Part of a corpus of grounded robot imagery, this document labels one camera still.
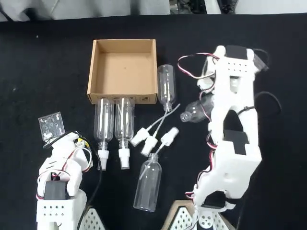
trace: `white bottle cap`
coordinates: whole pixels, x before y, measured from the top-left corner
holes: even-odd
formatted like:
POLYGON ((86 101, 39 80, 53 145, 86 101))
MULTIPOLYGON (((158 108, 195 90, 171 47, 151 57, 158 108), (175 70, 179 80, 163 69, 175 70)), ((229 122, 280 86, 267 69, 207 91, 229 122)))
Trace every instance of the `white bottle cap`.
POLYGON ((171 130, 169 130, 163 135, 163 137, 161 137, 161 142, 165 146, 170 146, 174 138, 177 136, 178 132, 179 130, 176 127, 172 127, 171 130))
POLYGON ((148 138, 148 136, 149 132, 145 128, 141 128, 130 142, 133 146, 137 146, 141 141, 148 138))
POLYGON ((152 149, 155 147, 157 142, 158 142, 158 140, 156 138, 154 138, 153 136, 149 136, 145 140, 145 145, 144 145, 144 147, 141 151, 141 154, 148 157, 149 153, 151 153, 152 149))
POLYGON ((104 150, 104 149, 99 149, 98 150, 98 156, 99 156, 100 161, 101 161, 102 170, 106 170, 106 161, 109 158, 109 151, 104 150))
POLYGON ((118 155, 120 158, 121 169, 129 169, 130 149, 119 149, 118 155))

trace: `black cloth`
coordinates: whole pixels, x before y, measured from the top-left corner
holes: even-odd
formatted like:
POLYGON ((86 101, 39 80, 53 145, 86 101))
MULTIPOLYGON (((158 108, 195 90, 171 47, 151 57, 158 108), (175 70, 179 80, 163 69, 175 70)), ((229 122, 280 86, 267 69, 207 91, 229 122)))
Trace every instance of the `black cloth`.
MULTIPOLYGON (((283 114, 259 120, 263 161, 250 185, 241 229, 298 229, 306 217, 307 15, 179 15, 138 16, 0 23, 0 228, 35 229, 38 169, 50 156, 43 150, 38 118, 61 111, 66 130, 78 130, 92 142, 94 106, 87 96, 93 39, 156 39, 158 65, 174 66, 180 56, 213 52, 218 45, 261 48, 271 56, 270 69, 257 75, 255 92, 275 94, 283 114)), ((184 62, 200 74, 203 59, 184 62)), ((130 170, 122 171, 118 142, 102 186, 94 200, 110 230, 160 229, 174 200, 185 199, 197 174, 208 164, 207 121, 182 123, 179 114, 198 98, 196 81, 176 68, 180 109, 167 118, 158 137, 175 126, 179 135, 161 152, 163 168, 156 212, 133 209, 141 164, 146 160, 131 147, 130 170)), ((277 110, 266 96, 257 100, 259 114, 277 110)), ((163 114, 162 106, 136 105, 135 127, 147 127, 163 114)), ((89 196, 98 172, 83 176, 89 196)), ((235 225, 239 204, 225 216, 235 225)))

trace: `open cardboard box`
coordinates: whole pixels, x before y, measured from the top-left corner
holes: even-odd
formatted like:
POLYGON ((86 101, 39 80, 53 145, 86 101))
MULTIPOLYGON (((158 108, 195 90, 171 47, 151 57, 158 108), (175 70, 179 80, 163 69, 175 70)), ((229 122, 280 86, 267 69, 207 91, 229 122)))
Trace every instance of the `open cardboard box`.
POLYGON ((155 40, 94 40, 87 88, 92 104, 120 97, 155 104, 157 92, 155 40))

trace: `red wire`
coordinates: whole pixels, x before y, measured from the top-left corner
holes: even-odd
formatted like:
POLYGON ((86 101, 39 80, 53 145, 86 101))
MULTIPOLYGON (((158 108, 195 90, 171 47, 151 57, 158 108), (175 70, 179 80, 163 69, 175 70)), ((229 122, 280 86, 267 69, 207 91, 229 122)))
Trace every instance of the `red wire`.
POLYGON ((196 181, 196 186, 197 186, 197 187, 198 187, 198 181, 199 181, 201 175, 202 175, 203 173, 209 173, 209 172, 211 172, 211 170, 212 170, 212 168, 213 168, 213 163, 212 163, 213 153, 214 153, 214 150, 212 149, 212 150, 210 151, 210 153, 209 153, 209 161, 210 161, 209 170, 202 170, 202 171, 200 171, 200 172, 198 173, 197 181, 196 181))

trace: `white plastic frame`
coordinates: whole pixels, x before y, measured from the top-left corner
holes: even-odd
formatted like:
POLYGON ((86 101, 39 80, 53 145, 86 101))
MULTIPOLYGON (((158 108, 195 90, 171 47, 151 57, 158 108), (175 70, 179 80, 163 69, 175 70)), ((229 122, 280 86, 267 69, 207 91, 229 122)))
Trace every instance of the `white plastic frame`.
POLYGON ((243 130, 249 144, 245 145, 246 155, 235 153, 233 142, 224 141, 224 119, 230 109, 237 113, 244 107, 254 106, 253 82, 256 68, 253 59, 254 52, 247 49, 247 60, 225 57, 226 49, 218 46, 214 53, 219 60, 208 57, 208 70, 215 68, 215 87, 213 91, 214 107, 208 130, 217 149, 213 157, 213 169, 203 173, 194 186, 194 204, 200 212, 222 212, 233 209, 234 204, 226 202, 224 208, 212 209, 201 207, 206 197, 215 191, 223 191, 226 197, 239 199, 248 188, 249 180, 256 167, 261 162, 258 147, 258 117, 255 109, 239 115, 243 130))

